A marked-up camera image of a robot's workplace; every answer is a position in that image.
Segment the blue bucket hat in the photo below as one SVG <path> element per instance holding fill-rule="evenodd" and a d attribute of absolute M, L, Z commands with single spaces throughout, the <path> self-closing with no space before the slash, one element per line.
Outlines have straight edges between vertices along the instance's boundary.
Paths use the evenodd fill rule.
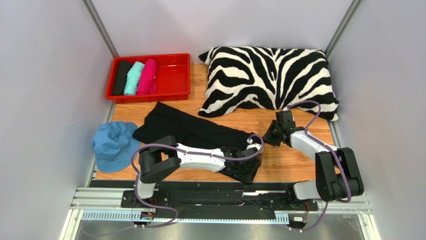
<path fill-rule="evenodd" d="M 93 138 L 96 167 L 102 173 L 115 173 L 131 164 L 131 156 L 141 145 L 133 138 L 138 126 L 133 122 L 110 121 L 100 125 Z"/>

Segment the rolled pink shirt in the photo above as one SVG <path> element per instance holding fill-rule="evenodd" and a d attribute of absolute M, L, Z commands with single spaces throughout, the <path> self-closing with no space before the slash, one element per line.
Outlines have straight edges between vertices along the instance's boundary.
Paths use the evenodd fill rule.
<path fill-rule="evenodd" d="M 157 84 L 155 81 L 157 71 L 157 62 L 154 59 L 148 59 L 141 72 L 136 95 L 152 95 L 157 92 Z"/>

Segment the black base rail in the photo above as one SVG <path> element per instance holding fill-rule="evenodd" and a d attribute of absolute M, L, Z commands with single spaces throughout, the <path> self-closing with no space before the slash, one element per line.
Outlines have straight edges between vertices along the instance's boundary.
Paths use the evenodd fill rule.
<path fill-rule="evenodd" d="M 146 202 L 177 210 L 183 220 L 274 220 L 276 211 L 305 215 L 313 200 L 297 200 L 290 182 L 162 181 Z"/>

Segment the red plastic bin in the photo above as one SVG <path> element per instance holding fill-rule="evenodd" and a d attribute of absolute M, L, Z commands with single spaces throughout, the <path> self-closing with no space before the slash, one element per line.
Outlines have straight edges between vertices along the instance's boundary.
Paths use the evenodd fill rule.
<path fill-rule="evenodd" d="M 119 63 L 122 61 L 128 61 L 131 64 L 136 61 L 145 63 L 149 59 L 155 60 L 158 66 L 155 78 L 157 92 L 146 95 L 113 95 Z M 187 100 L 190 92 L 191 57 L 189 53 L 139 55 L 113 59 L 104 97 L 115 104 L 130 104 Z"/>

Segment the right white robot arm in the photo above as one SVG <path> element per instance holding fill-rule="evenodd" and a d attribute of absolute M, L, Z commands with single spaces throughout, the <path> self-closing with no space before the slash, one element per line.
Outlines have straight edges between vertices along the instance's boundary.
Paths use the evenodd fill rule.
<path fill-rule="evenodd" d="M 305 127 L 297 127 L 290 110 L 276 112 L 263 136 L 272 146 L 286 144 L 315 163 L 315 179 L 297 182 L 290 191 L 298 200 L 349 201 L 364 193 L 364 184 L 354 151 L 338 148 L 314 137 Z"/>

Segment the black t shirt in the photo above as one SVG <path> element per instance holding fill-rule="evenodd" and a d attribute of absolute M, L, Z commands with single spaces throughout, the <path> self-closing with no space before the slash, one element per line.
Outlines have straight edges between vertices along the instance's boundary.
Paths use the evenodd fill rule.
<path fill-rule="evenodd" d="M 249 133 L 195 117 L 161 102 L 155 105 L 132 136 L 144 144 L 173 136 L 181 146 L 205 150 L 222 147 L 246 150 L 251 147 L 247 143 Z M 220 173 L 225 160 L 220 158 L 206 166 L 207 170 Z"/>

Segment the rolled black shirt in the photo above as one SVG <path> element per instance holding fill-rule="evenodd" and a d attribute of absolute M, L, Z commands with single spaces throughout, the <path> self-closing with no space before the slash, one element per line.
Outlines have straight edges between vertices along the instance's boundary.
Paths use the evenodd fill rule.
<path fill-rule="evenodd" d="M 118 63 L 115 82 L 112 89 L 113 96 L 121 96 L 124 94 L 127 84 L 127 74 L 132 66 L 133 65 L 127 60 L 122 60 Z"/>

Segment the rolled teal shirt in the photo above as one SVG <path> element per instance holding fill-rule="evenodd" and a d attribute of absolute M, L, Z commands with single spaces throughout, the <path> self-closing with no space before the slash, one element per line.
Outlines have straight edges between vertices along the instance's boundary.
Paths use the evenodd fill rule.
<path fill-rule="evenodd" d="M 125 96 L 133 96 L 136 94 L 144 67 L 144 63 L 136 61 L 128 71 L 126 85 L 123 92 Z"/>

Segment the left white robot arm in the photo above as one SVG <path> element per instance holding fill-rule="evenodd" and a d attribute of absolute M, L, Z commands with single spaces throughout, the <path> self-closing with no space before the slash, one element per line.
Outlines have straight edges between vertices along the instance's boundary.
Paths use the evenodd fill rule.
<path fill-rule="evenodd" d="M 257 134 L 247 139 L 246 149 L 220 147 L 202 149 L 177 143 L 174 136 L 145 144 L 133 155 L 139 156 L 135 193 L 142 200 L 154 195 L 154 189 L 178 169 L 202 169 L 220 173 L 241 183 L 252 184 L 262 163 L 264 141 Z"/>

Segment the zebra print pillow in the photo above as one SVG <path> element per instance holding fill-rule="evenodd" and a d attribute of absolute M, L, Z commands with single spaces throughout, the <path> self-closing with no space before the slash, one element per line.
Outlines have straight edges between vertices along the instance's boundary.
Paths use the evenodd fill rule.
<path fill-rule="evenodd" d="M 329 61 L 320 49 L 218 46 L 199 59 L 207 65 L 202 117 L 296 105 L 328 121 L 339 119 Z"/>

